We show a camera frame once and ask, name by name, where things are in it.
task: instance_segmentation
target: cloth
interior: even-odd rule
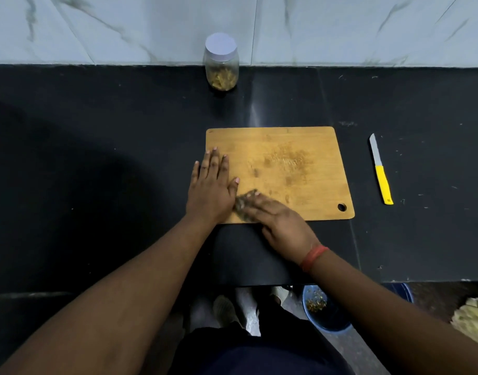
[[[180,342],[168,375],[354,374],[309,321],[273,299],[259,304],[259,323],[261,337],[237,322],[194,330]]]

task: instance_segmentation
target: knife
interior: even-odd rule
[[[371,151],[373,151],[373,159],[375,160],[376,176],[378,183],[380,184],[380,191],[382,192],[383,202],[386,205],[393,205],[392,195],[390,195],[389,182],[385,176],[385,170],[383,169],[382,160],[380,159],[380,152],[378,151],[378,145],[376,144],[375,134],[371,134],[369,137],[369,143],[371,144]]]

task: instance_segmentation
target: hand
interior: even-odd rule
[[[294,210],[257,192],[244,213],[261,222],[268,243],[284,258],[300,265],[314,245],[320,245],[314,231]]]
[[[215,226],[225,221],[236,201],[239,178],[229,183],[229,157],[215,147],[206,151],[203,163],[194,163],[191,186],[188,189],[187,215],[204,218]]]

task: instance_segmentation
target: finger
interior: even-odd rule
[[[198,182],[199,179],[199,162],[196,160],[194,163],[194,168],[192,169],[191,175],[191,185],[194,185]]]
[[[274,246],[274,238],[272,235],[272,231],[268,227],[261,228],[261,232],[263,233],[264,237],[267,239],[270,246]]]
[[[199,171],[199,179],[206,179],[207,173],[210,170],[210,151],[206,150],[205,157],[201,163],[201,170]]]
[[[264,211],[270,214],[278,214],[284,208],[287,208],[285,205],[281,204],[279,201],[271,199],[263,195],[262,193],[256,192],[255,196],[251,200],[251,204],[259,209],[263,209]]]
[[[273,228],[274,216],[272,214],[254,207],[244,207],[242,211],[252,220],[261,222],[270,229]]]
[[[211,151],[210,170],[208,172],[208,179],[217,180],[218,169],[220,167],[220,152],[217,147],[213,147]]]
[[[222,158],[220,171],[218,172],[218,181],[221,184],[227,184],[229,182],[229,157],[227,157],[227,155],[224,155]]]
[[[239,178],[235,177],[229,184],[229,195],[236,198],[237,188],[239,187]]]

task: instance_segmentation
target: glass jar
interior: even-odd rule
[[[225,33],[206,38],[205,70],[208,83],[220,91],[234,88],[239,78],[236,41]]]

